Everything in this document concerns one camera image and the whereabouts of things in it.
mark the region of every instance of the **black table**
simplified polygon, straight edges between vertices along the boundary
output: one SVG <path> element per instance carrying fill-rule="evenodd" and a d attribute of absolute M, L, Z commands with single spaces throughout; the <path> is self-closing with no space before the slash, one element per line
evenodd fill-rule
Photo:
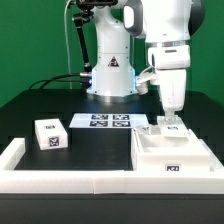
<path fill-rule="evenodd" d="M 132 169 L 130 130 L 69 129 L 74 113 L 141 113 L 155 124 L 163 110 L 156 91 L 122 104 L 92 101 L 79 90 L 24 91 L 0 109 L 0 152 L 22 137 L 26 153 L 17 170 Z M 223 108 L 202 93 L 187 92 L 178 115 L 224 162 Z M 69 147 L 40 153 L 34 121 L 51 118 L 61 120 Z M 0 195 L 4 224 L 223 223 L 223 207 L 223 195 Z"/>

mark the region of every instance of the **white platform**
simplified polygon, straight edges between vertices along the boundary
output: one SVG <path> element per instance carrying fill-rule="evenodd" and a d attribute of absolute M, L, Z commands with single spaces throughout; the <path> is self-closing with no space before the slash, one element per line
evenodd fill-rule
<path fill-rule="evenodd" d="M 224 194 L 224 168 L 208 148 L 207 152 L 211 169 L 203 172 L 15 171 L 25 140 L 14 139 L 0 156 L 0 193 Z"/>

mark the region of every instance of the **green wall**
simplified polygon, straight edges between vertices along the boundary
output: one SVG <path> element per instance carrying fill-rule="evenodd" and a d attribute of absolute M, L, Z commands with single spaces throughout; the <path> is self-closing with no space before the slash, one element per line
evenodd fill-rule
<path fill-rule="evenodd" d="M 1 0 L 0 106 L 38 80 L 68 73 L 63 22 L 65 2 Z M 187 86 L 205 93 L 224 107 L 224 2 L 204 2 L 206 20 L 191 40 L 192 67 Z M 68 17 L 74 12 L 74 9 L 69 11 Z M 91 23 L 84 29 L 90 61 L 94 65 L 95 28 Z M 68 23 L 68 30 L 72 72 L 79 72 L 82 70 L 82 59 L 72 22 Z M 145 67 L 142 40 L 136 40 L 135 49 L 135 68 L 139 73 Z M 69 84 L 56 83 L 49 87 L 69 88 Z"/>

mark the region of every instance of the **white cube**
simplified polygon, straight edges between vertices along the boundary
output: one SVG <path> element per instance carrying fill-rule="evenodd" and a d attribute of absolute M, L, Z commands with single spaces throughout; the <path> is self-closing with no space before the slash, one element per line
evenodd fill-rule
<path fill-rule="evenodd" d="M 41 150 L 68 147 L 68 135 L 59 119 L 36 120 L 35 133 Z"/>

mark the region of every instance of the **small white block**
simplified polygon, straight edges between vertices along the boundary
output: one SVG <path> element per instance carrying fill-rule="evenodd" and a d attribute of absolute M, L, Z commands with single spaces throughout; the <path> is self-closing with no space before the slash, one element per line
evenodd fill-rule
<path fill-rule="evenodd" d="M 68 147 L 68 135 L 59 119 L 36 120 L 35 133 L 41 150 Z"/>
<path fill-rule="evenodd" d="M 165 122 L 163 116 L 157 117 L 157 123 L 163 136 L 175 136 L 184 137 L 185 133 L 188 131 L 186 126 L 180 117 L 175 115 L 176 121 L 173 124 L 168 124 Z"/>

